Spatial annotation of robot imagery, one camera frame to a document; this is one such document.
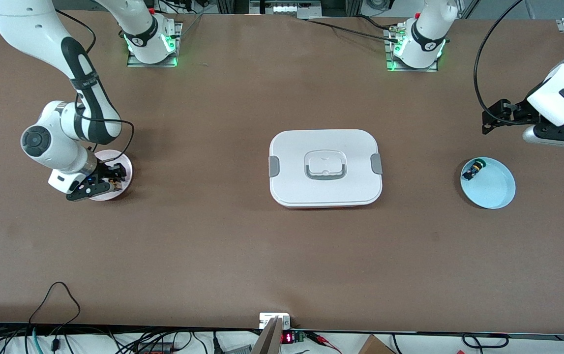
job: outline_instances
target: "power cord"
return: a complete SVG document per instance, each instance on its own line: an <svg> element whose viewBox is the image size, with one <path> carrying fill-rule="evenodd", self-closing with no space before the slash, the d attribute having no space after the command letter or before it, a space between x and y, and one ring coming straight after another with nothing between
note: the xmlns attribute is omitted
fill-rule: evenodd
<svg viewBox="0 0 564 354"><path fill-rule="evenodd" d="M176 340L176 338L177 338L179 332L175 333L175 336L172 338L172 345L171 345L171 347L170 347L170 351L171 351L171 352L178 352L178 351L180 351L180 350L183 350L185 347L188 347L188 345L189 345L190 342L192 341L192 332L188 332L188 333L190 333L190 339L189 339L188 342L185 343L185 345L183 345L183 347L181 347L181 348L175 348L175 340Z"/></svg>
<svg viewBox="0 0 564 354"><path fill-rule="evenodd" d="M41 301L41 304L39 304L39 306L37 306L37 308L35 309L35 311L32 312L32 314L30 315L30 317L28 318L28 324L26 326L26 333L24 333L24 349L26 350L26 352L28 353L28 330L30 329L30 325L32 325L32 318L34 318L35 314L37 314L37 312L39 312L39 310L41 309L41 307L46 303L46 300L48 300L48 296L50 295L50 292L52 291L52 289L55 287L55 285L57 284L61 284L63 285L63 287L65 288L65 291L68 293L69 298L74 302L74 304L77 307L77 313L73 316L73 318L69 319L68 321L66 321L63 324L60 324L59 326L57 326L55 328L55 330L53 331L55 333L55 339L53 340L52 344L51 344L51 348L57 348L55 347L55 341L57 341L57 334L59 333L59 330L64 327L65 325L70 324L71 321L74 321L80 314L81 314L81 305L79 304L79 302L76 300L76 298L72 295L70 288L68 287L68 285L64 282L54 282L52 283L52 285L50 285L50 287L48 288L48 291L46 292L46 296L44 296L43 300ZM37 342L37 333L36 333L36 328L33 327L32 328L32 339L34 341L35 347L37 347L37 351L39 352L39 354L43 354L43 352L41 351L41 348L39 347L39 343Z"/></svg>
<svg viewBox="0 0 564 354"><path fill-rule="evenodd" d="M395 38L387 38L385 36L376 36L374 34L369 34L369 33L363 33L360 31L355 31L354 29L346 29L345 27L340 27L340 26L336 26L336 25L331 25L329 23L325 23L325 22L318 22L318 21L313 21L313 20L305 20L306 22L310 22L310 23L316 23L317 25L322 25L322 26L327 26L327 27L331 27L332 29L337 29L337 30L342 30L342 31L346 31L349 33L353 33L353 34L358 34L359 36L366 36L369 38L375 38L375 39L379 39L379 40L385 40L387 42L392 42L392 43L397 43L398 40L396 40Z"/></svg>
<svg viewBox="0 0 564 354"><path fill-rule="evenodd" d="M305 331L304 334L306 334L306 338L308 338L309 340L317 343L318 345L322 345L323 347L334 349L338 352L338 354L343 354L335 345L330 343L323 336L320 336L319 334L316 334L315 332L310 332L310 331Z"/></svg>
<svg viewBox="0 0 564 354"><path fill-rule="evenodd" d="M502 15L500 15L500 17L496 20L496 22L494 22L493 25L491 25L491 28L489 29L488 33L485 34L484 39L482 40L482 42L480 43L480 47L478 52L476 53L476 59L475 59L475 70L474 70L474 81L475 81L475 92L476 92L476 98L479 101L480 106L482 107L482 109L489 114L489 116L493 117L494 119L496 119L497 121L502 121L502 123L506 123L506 124L516 124L514 121L510 121L507 119L502 119L502 118L498 118L495 114L493 114L489 108L487 108L487 105L482 101L482 97L480 97L480 91L479 91L479 87L478 87L478 62L480 59L480 52L482 52L483 47L485 46L485 43L487 43L487 40L489 39L489 36L491 35L491 33L496 29L496 26L498 26L498 23L500 23L500 21L503 20L503 18L505 18L505 16L507 16L507 14L514 9L514 7L518 6L518 4L520 4L522 2L522 0L516 0L516 2L514 2L511 6L509 6L508 9L506 9L504 11L504 13Z"/></svg>
<svg viewBox="0 0 564 354"><path fill-rule="evenodd" d="M90 43L89 47L87 47L87 49L86 49L86 53L89 53L89 51L93 48L93 45L96 44L96 33L88 25L86 25L84 22L82 22L81 20L74 18L73 16L66 14L61 10L55 9L55 11L58 14L61 14L61 15L65 16L66 18L69 18L70 20L72 20L72 21L78 23L79 25L85 27L89 31L89 33L91 33L91 37L92 37L91 43Z"/></svg>
<svg viewBox="0 0 564 354"><path fill-rule="evenodd" d="M468 343L468 341L466 341L466 338L472 338L476 342L476 345L471 345L470 343ZM509 337L505 336L504 339L505 339L505 342L500 344L500 345L481 345L478 338L475 337L471 333L464 333L461 336L461 340L463 341L464 345L466 345L466 346L468 346L469 348L472 348L472 349L478 349L480 351L480 354L485 354L482 351L483 349L500 349L500 348L506 347L507 345L509 345Z"/></svg>
<svg viewBox="0 0 564 354"><path fill-rule="evenodd" d="M203 343L202 340L199 339L199 337L197 337L196 333L192 333L192 336L194 337L194 339L196 339L197 341L199 341L201 343L201 345L203 345L203 349L205 350L205 354L208 354L208 348L205 346L205 343Z"/></svg>
<svg viewBox="0 0 564 354"><path fill-rule="evenodd" d="M396 340L396 335L391 334L391 336L393 337L393 345L396 347L398 354L402 354L402 351L399 349L398 340Z"/></svg>
<svg viewBox="0 0 564 354"><path fill-rule="evenodd" d="M221 345L218 343L218 338L216 337L216 331L214 331L214 338L212 339L212 343L214 343L214 354L224 354Z"/></svg>
<svg viewBox="0 0 564 354"><path fill-rule="evenodd" d="M387 30L388 31L390 29L390 27L398 25L397 23L392 23L391 25L383 26L383 25L380 25L378 22L375 22L374 19L370 18L369 16L365 16L363 14L358 14L358 15L356 15L356 17L364 18L369 23L371 23L374 27L377 27L381 30Z"/></svg>

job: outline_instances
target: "black cable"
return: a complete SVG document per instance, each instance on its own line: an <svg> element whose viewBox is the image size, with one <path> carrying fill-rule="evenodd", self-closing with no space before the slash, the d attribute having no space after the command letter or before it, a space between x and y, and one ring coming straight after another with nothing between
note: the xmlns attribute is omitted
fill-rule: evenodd
<svg viewBox="0 0 564 354"><path fill-rule="evenodd" d="M72 350L72 346L70 345L70 341L68 341L68 334L64 333L63 337L65 338L65 344L68 345L68 350L70 351L71 354L74 354L74 351Z"/></svg>
<svg viewBox="0 0 564 354"><path fill-rule="evenodd" d="M0 349L0 354L3 354L4 352L6 352L6 347L8 345L8 343L10 343L10 341L13 340L13 338L17 335L17 333L20 331L21 328L17 328L17 330L10 336L8 336L6 338L6 340L4 341L4 345L2 346L2 349Z"/></svg>
<svg viewBox="0 0 564 354"><path fill-rule="evenodd" d="M48 299L48 295L50 295L50 291L52 291L53 287L55 287L55 285L57 285L57 284L63 285L63 287L65 288L65 291L68 293L69 298L74 302L74 304L77 307L77 314L75 314L74 317L69 319L66 323L59 325L59 327L57 327L56 332L58 332L61 327L64 327L64 325L68 325L71 321L74 321L81 314L81 305L79 304L79 302L74 298L74 296L70 292L70 288L68 287L68 285L64 282L54 282L48 288L48 292L46 292L46 296L44 296L44 299L41 301L41 304L39 304L39 306L37 306L35 311L32 312L32 315L30 316L30 318L28 318L28 326L30 326L32 324L32 318L35 316L37 311L39 311L39 309L41 309L41 307L46 303L46 300ZM28 329L29 328L26 329L26 333L24 334L24 338L26 338L26 336L28 336Z"/></svg>
<svg viewBox="0 0 564 354"><path fill-rule="evenodd" d="M197 341L199 341L199 342L201 343L201 345L203 345L203 349L205 349L205 354L208 354L208 348L205 346L205 343L203 343L203 341L200 340L200 339L197 337L197 334L196 334L196 333L193 333L192 336L194 337L194 339L196 339Z"/></svg>
<svg viewBox="0 0 564 354"><path fill-rule="evenodd" d="M475 340L476 345L471 345L470 343L468 343L468 341L466 341L466 338L472 338L473 340ZM484 352L482 351L483 349L500 349L500 348L504 348L507 345L509 345L509 337L506 336L504 337L505 342L500 344L500 345L481 345L480 341L478 340L477 337L475 337L473 334L470 333L464 333L461 336L461 340L463 341L463 344L472 348L472 349L478 349L480 351L480 354L484 354Z"/></svg>
<svg viewBox="0 0 564 354"><path fill-rule="evenodd" d="M397 23L393 23L392 25L383 26L383 25L380 25L378 22L375 22L374 19L370 18L369 16L365 16L363 14L358 14L358 15L356 15L356 17L364 18L369 23L371 23L374 27L378 27L381 30L387 30L388 31L391 26L397 26L398 25Z"/></svg>
<svg viewBox="0 0 564 354"><path fill-rule="evenodd" d="M111 161L113 160L117 160L120 159L120 156L124 155L124 153L127 151L127 148L129 148L129 145L131 145L131 141L133 140L133 135L135 134L135 125L133 125L133 123L131 123L128 120L124 120L124 119L99 119L99 118L89 118L89 117L85 117L82 114L79 114L79 94L77 94L77 98L74 101L74 110L75 112L77 112L77 114L82 118L82 119L86 119L89 121L101 121L101 122L106 122L106 121L115 121L115 122L120 122L120 123L125 123L128 124L129 126L131 126L131 135L129 136L129 141L126 143L126 145L124 146L122 152L120 152L120 155L118 155L117 157L110 159Z"/></svg>
<svg viewBox="0 0 564 354"><path fill-rule="evenodd" d="M509 6L509 8L507 10L504 11L504 13L502 15L500 15L500 17L496 20L496 22L494 22L493 25L491 25L491 28L489 29L488 33L485 34L485 38L482 40L482 42L480 43L480 47L478 52L476 53L476 59L475 59L475 70L474 70L474 81L475 81L475 92L476 92L476 98L479 101L480 106L482 107L482 109L489 114L489 116L493 117L493 119L496 119L497 121L502 121L502 123L507 123L507 124L516 124L514 121L510 121L507 119L502 119L502 118L498 118L495 114L493 114L489 108L487 108L487 105L485 105L485 103L482 101L482 97L480 97L480 91L479 91L479 87L478 87L478 62L480 59L480 52L482 52L482 48L485 46L485 43L487 43L487 40L489 38L489 36L491 35L491 33L494 31L494 29L496 29L496 26L498 26L498 23L500 23L500 21L503 20L503 18L505 18L505 16L516 6L518 6L518 4L520 4L522 2L522 0L516 0L516 2L514 2L511 6Z"/></svg>
<svg viewBox="0 0 564 354"><path fill-rule="evenodd" d="M359 32L359 31L355 31L355 30L353 30L353 29L346 29L345 27L339 27L339 26L331 25L331 24L329 24L329 23L324 23L324 22L318 22L318 21L313 21L313 20L306 20L306 21L307 21L307 22L310 22L310 23L316 23L317 25L332 27L332 29L338 29L338 30L342 30L342 31L346 31L346 32L358 34L358 35L360 35L360 36L366 36L366 37L369 37L369 38L376 38L376 39L379 39L379 40L386 40L386 41L392 42L392 43L397 43L397 42L398 42L398 40L396 40L395 38L387 38L387 37L385 37L385 36L376 36L376 35L374 35L374 34L362 33L362 32Z"/></svg>
<svg viewBox="0 0 564 354"><path fill-rule="evenodd" d="M181 6L181 5L169 4L166 0L160 0L160 2L163 2L167 7L170 7L175 13L179 13L179 11L177 11L177 9L184 9L185 11L188 11L188 12L197 13L193 9L189 9L189 8Z"/></svg>
<svg viewBox="0 0 564 354"><path fill-rule="evenodd" d="M116 336L114 336L114 334L111 333L111 329L109 329L109 327L107 327L107 332L109 333L109 336L111 337L111 339L116 344L116 348L122 349L122 343L120 343L118 340L116 340Z"/></svg>
<svg viewBox="0 0 564 354"><path fill-rule="evenodd" d="M179 334L179 332L175 333L175 336L172 338L172 348L174 348L175 352L178 352L180 350L183 350L185 347L188 347L188 345L190 344L190 341L192 341L192 332L190 333L190 339L188 340L188 343L185 343L185 345L183 345L183 347L181 348L175 348L175 339L177 338L177 335Z"/></svg>
<svg viewBox="0 0 564 354"><path fill-rule="evenodd" d="M393 337L393 345L396 347L398 354L402 354L402 351L399 349L399 346L398 346L398 340L396 340L396 335L391 334L391 336Z"/></svg>
<svg viewBox="0 0 564 354"><path fill-rule="evenodd" d="M91 33L91 36L93 37L93 39L91 40L91 44L89 45L89 47L87 47L86 49L86 53L89 53L89 51L93 48L93 45L96 44L96 33L94 33L94 31L85 23L83 23L81 20L77 20L77 18L74 18L72 16L70 16L69 14L64 13L63 11L57 10L55 9L55 11L59 14L62 14L63 16L69 18L70 20L78 23L79 25L85 27L89 33Z"/></svg>

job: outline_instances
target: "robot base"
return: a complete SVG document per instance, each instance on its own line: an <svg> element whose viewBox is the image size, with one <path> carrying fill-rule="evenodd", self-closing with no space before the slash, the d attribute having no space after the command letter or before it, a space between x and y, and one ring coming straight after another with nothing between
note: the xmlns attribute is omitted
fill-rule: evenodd
<svg viewBox="0 0 564 354"><path fill-rule="evenodd" d="M158 63L142 63L137 58L131 50L128 50L129 57L127 58L127 67L176 67L179 59L179 46L181 43L181 29L183 29L183 22L175 22L172 18L168 19L169 28L168 35L174 35L176 38L165 38L165 43L171 50L173 47L174 52L170 53L166 58Z"/></svg>
<svg viewBox="0 0 564 354"><path fill-rule="evenodd" d="M117 150L101 150L99 152L96 152L96 157L103 161L106 159L112 159L114 157L117 157L118 155L120 155L120 151ZM97 201L111 200L114 199L115 197L118 197L118 195L122 194L127 188L129 188L129 184L131 184L131 179L133 178L133 164L131 164L131 160L129 160L129 157L127 157L127 155L124 154L118 157L118 159L115 159L105 164L107 166L113 166L117 163L121 163L122 166L124 166L124 169L126 170L126 178L124 182L122 182L122 189L116 191L110 191L109 193L97 195L96 197L91 197L90 198L91 200L97 200Z"/></svg>
<svg viewBox="0 0 564 354"><path fill-rule="evenodd" d="M398 27L403 27L404 24L403 23L398 23ZM386 38L396 38L398 40L402 39L402 34L401 33L397 33L397 34L393 34L391 31L385 29L383 31L383 36L385 36ZM435 59L435 62L432 63L432 65L430 65L430 67L425 67L423 69L415 69L414 67L410 67L408 65L406 65L402 59L398 58L397 56L394 56L393 52L395 52L396 50L398 50L398 45L399 43L392 43L392 42L388 42L387 40L385 40L385 53L387 55L387 69L389 69L389 71L421 71L421 72L435 72L439 69L439 67L437 66L437 59Z"/></svg>

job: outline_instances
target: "small object on plate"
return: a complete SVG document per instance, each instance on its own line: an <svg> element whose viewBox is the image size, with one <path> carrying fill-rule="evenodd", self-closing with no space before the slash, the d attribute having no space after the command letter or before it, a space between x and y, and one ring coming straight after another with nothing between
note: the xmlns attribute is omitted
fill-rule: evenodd
<svg viewBox="0 0 564 354"><path fill-rule="evenodd" d="M482 160L485 168L477 172L476 178L466 179L464 175L476 160ZM460 180L466 197L483 208L506 207L516 194L516 182L509 168L490 157L477 157L468 161L461 170Z"/></svg>
<svg viewBox="0 0 564 354"><path fill-rule="evenodd" d="M472 164L472 167L470 167L469 170L467 170L464 174L463 174L463 178L467 179L468 181L470 179L473 179L477 173L479 173L480 169L484 168L486 165L485 161L482 159L475 159L475 163Z"/></svg>

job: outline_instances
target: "wire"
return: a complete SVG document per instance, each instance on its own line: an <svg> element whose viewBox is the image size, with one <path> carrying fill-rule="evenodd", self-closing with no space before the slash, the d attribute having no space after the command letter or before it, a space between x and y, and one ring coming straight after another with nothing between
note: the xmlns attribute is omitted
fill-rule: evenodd
<svg viewBox="0 0 564 354"><path fill-rule="evenodd" d="M190 339L188 340L188 343L185 343L185 345L181 348L175 348L175 340L176 340L179 332L175 333L175 336L172 338L172 348L175 349L175 352L178 352L180 350L183 350L185 347L188 347L188 345L190 344L190 341L192 341L192 332L189 332L189 333L190 333Z"/></svg>
<svg viewBox="0 0 564 354"><path fill-rule="evenodd" d="M472 338L473 340L475 340L476 345L471 345L470 343L468 343L468 341L466 341L466 338ZM464 345L467 345L468 347L470 347L472 349L478 349L480 351L480 354L484 354L484 352L482 351L483 349L500 349L500 348L506 347L507 345L509 345L509 337L506 336L506 337L504 337L504 339L505 339L505 342L500 344L500 345L481 345L478 338L475 337L473 334L464 333L461 336L461 340L463 341Z"/></svg>
<svg viewBox="0 0 564 354"><path fill-rule="evenodd" d="M199 341L201 343L201 345L203 345L203 349L205 349L205 354L208 354L208 348L205 346L205 343L203 343L202 340L199 339L199 337L197 337L196 333L192 333L192 336L194 337L194 339L196 339L197 341Z"/></svg>
<svg viewBox="0 0 564 354"><path fill-rule="evenodd" d="M88 25L86 25L85 23L83 23L81 20L77 20L77 18L74 18L74 17L70 16L69 14L64 13L64 12L61 11L61 10L55 9L55 11L56 11L57 13L59 13L59 14L62 14L62 15L65 16L65 17L69 18L70 20L72 20L72 21L78 23L79 25L85 27L85 28L89 31L89 33L91 33L91 37L92 37L93 39L91 39L91 44L90 44L89 47L87 47L87 49L86 49L86 53L89 53L89 51L93 48L93 45L96 44L96 33L94 33L94 31L93 31Z"/></svg>
<svg viewBox="0 0 564 354"><path fill-rule="evenodd" d="M337 347L335 347L334 345L330 344L329 342L326 344L326 347L332 348L332 349L336 350L336 351L338 352L338 354L343 354L343 352L341 352Z"/></svg>
<svg viewBox="0 0 564 354"><path fill-rule="evenodd" d="M41 346L39 345L39 341L37 341L37 328L32 328L32 341L35 343L35 348L37 348L37 352L39 354L44 354L43 350L41 350Z"/></svg>
<svg viewBox="0 0 564 354"><path fill-rule="evenodd" d="M366 36L369 38L376 38L379 40L385 40L388 42L392 42L392 43L397 43L398 40L396 40L395 38L387 38L385 36L376 36L374 34L369 34L369 33L362 33L359 31L355 31L353 29L346 29L345 27L339 27L336 25L331 25L329 23L324 23L324 22L318 22L318 21L312 21L312 20L305 20L306 22L310 22L310 23L316 23L317 25L322 25L322 26L327 26L327 27L332 27L332 29L337 29L337 30L342 30L342 31L346 31L346 32L350 32L350 33L354 33L354 34L358 34L359 36Z"/></svg>
<svg viewBox="0 0 564 354"><path fill-rule="evenodd" d="M50 295L50 291L52 291L52 288L55 287L55 285L57 285L57 284L63 285L63 287L65 288L65 291L68 293L69 298L74 302L74 304L77 307L77 314L75 314L74 317L69 319L66 323L59 325L59 327L57 327L57 332L59 331L59 329L61 329L61 327L64 327L64 325L68 325L71 321L74 321L81 314L81 305L79 304L79 302L74 298L74 296L70 292L70 288L68 287L68 285L64 282L54 282L48 288L48 292L46 292L46 296L44 296L44 299L41 301L41 304L39 304L39 306L37 306L35 311L32 312L32 315L30 316L30 318L28 318L28 326L30 326L32 324L32 318L41 309L41 307L44 305L44 303L46 303L46 300L48 299L48 296ZM28 327L27 327L25 336L28 336Z"/></svg>
<svg viewBox="0 0 564 354"><path fill-rule="evenodd" d="M393 337L393 345L396 347L398 354L402 354L402 351L399 349L399 346L398 346L398 340L396 340L396 335L391 334L391 336Z"/></svg>
<svg viewBox="0 0 564 354"><path fill-rule="evenodd" d="M177 11L177 9L184 9L185 11L188 11L189 13L190 12L197 13L193 9L189 9L189 8L183 7L181 5L169 4L166 0L160 0L160 2L163 2L167 7L170 7L175 13L179 13L179 11Z"/></svg>
<svg viewBox="0 0 564 354"><path fill-rule="evenodd" d="M10 343L10 341L13 340L13 338L17 335L17 332L19 332L19 330L20 329L18 328L10 337L7 337L7 339L4 341L4 345L2 346L2 349L0 349L0 354L6 352L6 347L8 343Z"/></svg>
<svg viewBox="0 0 564 354"><path fill-rule="evenodd" d="M78 101L75 101L74 103L74 109L77 111L77 113L79 112L79 107L78 107ZM120 122L120 123L125 123L128 124L129 126L131 126L131 135L129 135L129 141L127 141L126 145L124 146L123 150L120 152L120 155L113 157L111 159L106 159L103 161L103 163L109 162L109 161L115 161L117 159L120 159L120 156L124 155L124 153L127 151L127 149L129 148L129 146L131 145L131 141L133 140L133 135L135 134L135 125L133 125L133 123L131 123L128 120L124 120L124 119L99 119L99 118L90 118L90 117L85 117L82 114L79 114L79 116L83 119L89 120L89 121L115 121L115 122Z"/></svg>
<svg viewBox="0 0 564 354"><path fill-rule="evenodd" d="M393 23L393 24L391 24L391 25L386 25L386 26L379 25L379 24L378 24L377 22L375 22L372 18L370 18L369 16L365 16L365 15L363 15L363 14L358 14L358 15L356 15L356 17L364 18L364 19L367 20L369 23L371 23L374 27L378 27L378 28L381 29L381 30L387 30L387 31L388 31L391 26L397 26L397 25L398 25L397 23Z"/></svg>
<svg viewBox="0 0 564 354"><path fill-rule="evenodd" d="M491 33L494 31L494 29L496 29L496 26L498 26L498 23L500 23L500 21L502 21L503 18L505 18L505 16L514 7L518 6L518 4L520 4L521 2L522 2L522 0L516 0L516 2L514 2L511 6L509 6L509 8L506 9L502 15L500 15L500 17L496 20L496 22L494 22L494 24L491 25L491 28L489 29L488 33L485 34L485 38L480 43L479 50L476 53L475 70L474 70L475 92L476 92L476 98L478 99L480 106L482 107L482 109L487 114L489 114L491 117L493 117L493 119L496 119L497 121L502 121L502 123L506 123L506 124L510 124L510 125L514 125L516 123L514 121L510 121L510 120L507 120L507 119L498 118L495 114L493 114L489 110L489 108L487 108L487 105L485 105L485 103L482 101L482 97L480 97L480 91L479 91L479 87L478 87L478 62L479 62L479 59L480 59L480 52L482 52L482 48L485 46L485 43L487 43L487 40L488 40L489 36L491 35Z"/></svg>
<svg viewBox="0 0 564 354"><path fill-rule="evenodd" d="M70 350L71 354L74 354L74 351L72 350L72 346L70 345L70 341L68 341L68 334L64 333L63 337L65 338L65 344L68 345L68 350Z"/></svg>

